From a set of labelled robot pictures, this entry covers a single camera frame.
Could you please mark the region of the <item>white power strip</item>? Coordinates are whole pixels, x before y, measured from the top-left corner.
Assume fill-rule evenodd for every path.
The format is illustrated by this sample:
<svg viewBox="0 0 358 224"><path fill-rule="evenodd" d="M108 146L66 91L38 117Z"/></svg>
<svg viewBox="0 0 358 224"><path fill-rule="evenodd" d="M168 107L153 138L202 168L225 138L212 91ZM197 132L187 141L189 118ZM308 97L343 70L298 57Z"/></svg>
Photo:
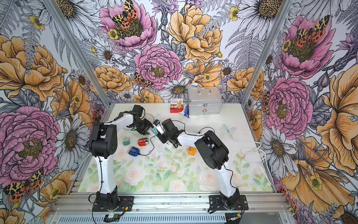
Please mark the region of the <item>white power strip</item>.
<svg viewBox="0 0 358 224"><path fill-rule="evenodd" d="M162 123L156 119L153 122L154 127L157 130L157 137L158 139L164 144L164 146L168 149L171 149L173 147L173 144L168 140L168 138L166 137L166 132L162 126Z"/></svg>

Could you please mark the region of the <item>green plug adapter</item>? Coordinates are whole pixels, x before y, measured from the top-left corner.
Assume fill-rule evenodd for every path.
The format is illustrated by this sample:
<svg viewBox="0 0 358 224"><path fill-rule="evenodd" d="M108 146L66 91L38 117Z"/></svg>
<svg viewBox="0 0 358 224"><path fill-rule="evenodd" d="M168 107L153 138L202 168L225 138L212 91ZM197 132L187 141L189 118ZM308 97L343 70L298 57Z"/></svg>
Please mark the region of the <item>green plug adapter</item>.
<svg viewBox="0 0 358 224"><path fill-rule="evenodd" d="M125 138L123 139L123 145L124 145L124 146L130 145L130 138L129 138L129 137L125 137Z"/></svg>

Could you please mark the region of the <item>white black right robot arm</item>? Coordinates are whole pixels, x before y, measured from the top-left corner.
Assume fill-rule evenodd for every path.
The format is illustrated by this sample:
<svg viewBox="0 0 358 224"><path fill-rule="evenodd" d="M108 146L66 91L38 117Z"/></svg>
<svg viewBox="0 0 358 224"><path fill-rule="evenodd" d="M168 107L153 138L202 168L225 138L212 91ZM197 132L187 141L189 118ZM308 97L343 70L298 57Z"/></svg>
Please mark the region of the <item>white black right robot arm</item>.
<svg viewBox="0 0 358 224"><path fill-rule="evenodd" d="M226 209L233 209L239 203L240 192L231 181L233 172L228 169L229 150L214 131L206 133L188 133L179 130L171 119L163 122L154 121L158 131L158 138L163 144L170 143L174 147L194 147L199 152L205 164L215 170L219 181L222 205Z"/></svg>

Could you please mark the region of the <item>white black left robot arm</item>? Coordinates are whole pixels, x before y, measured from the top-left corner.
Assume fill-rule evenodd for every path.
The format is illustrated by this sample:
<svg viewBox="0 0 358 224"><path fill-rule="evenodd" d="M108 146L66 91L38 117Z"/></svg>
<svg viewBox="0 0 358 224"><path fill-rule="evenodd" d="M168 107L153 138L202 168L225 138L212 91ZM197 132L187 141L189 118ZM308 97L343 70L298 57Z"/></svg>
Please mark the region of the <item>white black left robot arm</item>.
<svg viewBox="0 0 358 224"><path fill-rule="evenodd" d="M145 118L145 109L134 105L131 111L120 112L111 121L93 125L89 150L95 158L99 179L99 188L93 204L94 212L116 211L120 207L113 160L118 148L117 134L125 127L134 128L139 134L147 135L152 124Z"/></svg>

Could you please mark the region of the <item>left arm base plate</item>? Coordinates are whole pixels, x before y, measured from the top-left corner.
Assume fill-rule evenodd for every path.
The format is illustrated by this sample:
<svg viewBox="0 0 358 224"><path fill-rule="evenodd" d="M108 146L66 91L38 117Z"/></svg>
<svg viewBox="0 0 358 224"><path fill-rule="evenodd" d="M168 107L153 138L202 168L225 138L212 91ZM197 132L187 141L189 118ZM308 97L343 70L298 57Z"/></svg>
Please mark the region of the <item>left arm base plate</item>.
<svg viewBox="0 0 358 224"><path fill-rule="evenodd" d="M131 211L133 207L133 196L117 196L96 199L93 205L94 212L123 212Z"/></svg>

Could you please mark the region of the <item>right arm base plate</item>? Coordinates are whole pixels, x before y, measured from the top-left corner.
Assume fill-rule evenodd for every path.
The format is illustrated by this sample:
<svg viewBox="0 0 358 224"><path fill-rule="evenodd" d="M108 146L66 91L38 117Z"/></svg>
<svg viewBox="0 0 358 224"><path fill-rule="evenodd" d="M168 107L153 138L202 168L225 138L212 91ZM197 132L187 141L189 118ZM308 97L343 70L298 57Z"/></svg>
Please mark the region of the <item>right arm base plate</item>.
<svg viewBox="0 0 358 224"><path fill-rule="evenodd" d="M249 209L245 195L227 198L222 195L209 196L209 211L247 211Z"/></svg>

